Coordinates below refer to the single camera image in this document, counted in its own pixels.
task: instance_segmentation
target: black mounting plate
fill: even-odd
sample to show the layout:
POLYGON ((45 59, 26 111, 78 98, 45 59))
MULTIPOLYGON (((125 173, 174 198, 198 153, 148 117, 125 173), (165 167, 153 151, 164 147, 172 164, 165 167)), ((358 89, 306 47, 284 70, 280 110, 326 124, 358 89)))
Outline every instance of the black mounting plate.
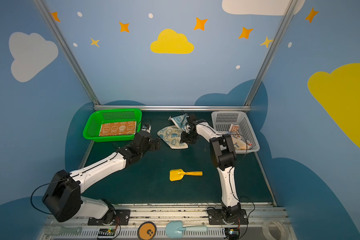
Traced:
MULTIPOLYGON (((115 209, 115 218, 116 217, 119 217, 119 225, 121 226, 125 226, 125 225, 128 225, 128 222, 129 222, 129 216, 130 216, 130 213, 131 213, 131 210, 129 209, 115 209)), ((93 218, 93 217, 90 217, 89 220, 88 220, 88 226, 115 226, 117 224, 117 221, 115 221, 114 223, 110 224, 109 223, 107 224, 107 222, 101 220, 101 219, 97 219, 97 218, 93 218)))
MULTIPOLYGON (((237 218, 234 219, 235 221, 233 223, 224 222, 221 209, 210 208, 207 209, 206 212, 208 213, 208 221, 210 225, 239 225, 239 220, 237 218)), ((240 225, 248 224, 248 217, 245 209, 241 209, 241 214, 238 218, 240 219, 240 225)))

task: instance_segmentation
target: white cloud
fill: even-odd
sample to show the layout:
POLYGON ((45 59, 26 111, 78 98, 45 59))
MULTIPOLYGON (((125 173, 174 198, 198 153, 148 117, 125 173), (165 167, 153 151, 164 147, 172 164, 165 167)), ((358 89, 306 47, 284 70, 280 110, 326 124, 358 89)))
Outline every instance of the white cloud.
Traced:
MULTIPOLYGON (((305 0, 299 0, 295 11, 296 14, 304 5, 305 0)), ((254 15, 284 15, 289 0, 223 0, 223 10, 230 14, 254 14, 254 15)))
POLYGON ((19 82, 29 81, 52 63, 58 56, 58 47, 51 41, 46 41, 37 33, 27 35, 21 32, 10 36, 10 52, 14 58, 11 71, 19 82))

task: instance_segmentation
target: green plastic basket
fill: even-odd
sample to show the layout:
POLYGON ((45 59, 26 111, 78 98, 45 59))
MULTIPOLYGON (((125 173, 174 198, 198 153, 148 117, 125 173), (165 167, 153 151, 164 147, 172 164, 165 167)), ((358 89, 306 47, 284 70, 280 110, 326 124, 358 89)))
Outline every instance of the green plastic basket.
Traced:
POLYGON ((101 110, 92 113, 85 125, 83 136, 95 142, 126 141, 135 135, 99 137, 101 125, 111 122, 136 121, 136 132, 140 131, 141 111, 137 108, 101 110))

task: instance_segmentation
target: clear tape roll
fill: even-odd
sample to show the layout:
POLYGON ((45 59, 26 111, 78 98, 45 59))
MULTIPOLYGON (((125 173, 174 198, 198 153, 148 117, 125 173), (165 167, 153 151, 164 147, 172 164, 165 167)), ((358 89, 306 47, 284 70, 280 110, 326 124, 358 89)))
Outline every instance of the clear tape roll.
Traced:
POLYGON ((284 223, 280 222, 279 220, 277 219, 268 219, 266 220, 263 225, 261 226, 262 229, 263 229, 263 234, 264 234, 264 237, 267 239, 267 240, 277 240, 276 238, 274 238, 270 231, 269 231, 269 224, 270 223, 273 223, 274 225, 276 225, 276 227, 279 229, 280 231, 280 239, 279 240, 288 240, 289 238, 289 231, 287 229, 287 227, 285 226, 284 223))

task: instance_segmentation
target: orange cloth with bunny pattern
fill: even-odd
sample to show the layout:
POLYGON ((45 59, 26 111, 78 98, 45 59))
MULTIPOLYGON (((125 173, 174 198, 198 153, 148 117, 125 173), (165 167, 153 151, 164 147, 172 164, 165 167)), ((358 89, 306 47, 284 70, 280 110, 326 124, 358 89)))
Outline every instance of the orange cloth with bunny pattern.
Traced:
POLYGON ((130 135, 136 132, 136 121, 111 122, 101 125, 99 136, 130 135))

